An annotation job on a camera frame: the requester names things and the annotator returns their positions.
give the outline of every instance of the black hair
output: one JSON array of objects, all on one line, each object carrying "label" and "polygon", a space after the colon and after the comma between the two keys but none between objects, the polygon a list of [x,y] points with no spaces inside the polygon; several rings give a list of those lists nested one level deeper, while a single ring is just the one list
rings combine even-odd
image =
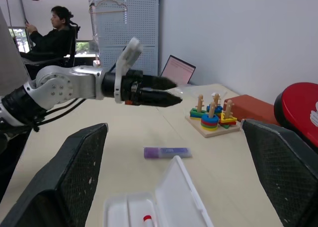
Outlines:
[{"label": "black hair", "polygon": [[60,18],[60,20],[65,19],[65,25],[69,25],[70,19],[74,17],[66,7],[62,6],[56,6],[52,8],[51,12],[55,13]]}]

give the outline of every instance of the wooden peg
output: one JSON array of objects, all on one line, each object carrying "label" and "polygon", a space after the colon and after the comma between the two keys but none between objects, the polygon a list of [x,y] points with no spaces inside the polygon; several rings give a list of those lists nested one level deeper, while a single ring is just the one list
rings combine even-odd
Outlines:
[{"label": "wooden peg", "polygon": [[217,105],[215,104],[215,102],[211,102],[210,104],[210,110],[209,110],[209,118],[212,119],[214,116],[214,111],[215,108],[217,107]]},{"label": "wooden peg", "polygon": [[228,119],[228,118],[230,118],[231,114],[233,114],[231,112],[231,109],[232,109],[232,106],[234,105],[234,103],[233,103],[233,101],[228,100],[225,104],[226,104],[227,108],[225,109],[225,112],[224,112],[225,113],[224,118]]},{"label": "wooden peg", "polygon": [[197,111],[198,112],[202,112],[202,107],[204,107],[204,105],[203,105],[203,95],[199,95],[199,97],[198,97],[198,105],[197,106],[195,106],[196,108],[197,108]]},{"label": "wooden peg", "polygon": [[214,103],[218,106],[219,105],[219,100],[221,100],[220,95],[219,94],[215,94],[213,96],[213,100],[214,100]]}]

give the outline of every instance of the marker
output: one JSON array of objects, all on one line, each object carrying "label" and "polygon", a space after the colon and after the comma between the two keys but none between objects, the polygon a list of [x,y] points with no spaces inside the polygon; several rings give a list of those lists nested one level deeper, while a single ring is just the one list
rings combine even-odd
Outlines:
[{"label": "marker", "polygon": [[181,158],[192,157],[191,150],[187,148],[150,148],[144,147],[144,157],[151,159],[159,158],[173,158],[174,156],[180,156]]},{"label": "marker", "polygon": [[155,227],[151,216],[144,217],[144,227]]}]

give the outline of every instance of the robotic arm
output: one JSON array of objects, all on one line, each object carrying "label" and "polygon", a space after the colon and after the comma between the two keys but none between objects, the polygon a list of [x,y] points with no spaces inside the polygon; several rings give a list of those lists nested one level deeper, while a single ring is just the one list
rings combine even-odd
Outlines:
[{"label": "robotic arm", "polygon": [[164,91],[176,87],[169,79],[130,70],[142,51],[133,38],[117,60],[115,73],[87,66],[43,68],[36,80],[0,99],[0,138],[9,141],[30,128],[38,131],[38,126],[48,123],[43,122],[48,110],[72,99],[114,97],[116,103],[159,107],[180,103],[180,97]]}]

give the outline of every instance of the red marker cap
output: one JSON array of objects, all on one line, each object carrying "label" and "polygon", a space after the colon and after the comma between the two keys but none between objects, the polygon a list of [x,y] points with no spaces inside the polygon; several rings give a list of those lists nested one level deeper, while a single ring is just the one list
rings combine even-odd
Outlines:
[{"label": "red marker cap", "polygon": [[146,220],[152,220],[151,216],[145,216],[145,217],[144,217],[144,222],[145,222]]}]

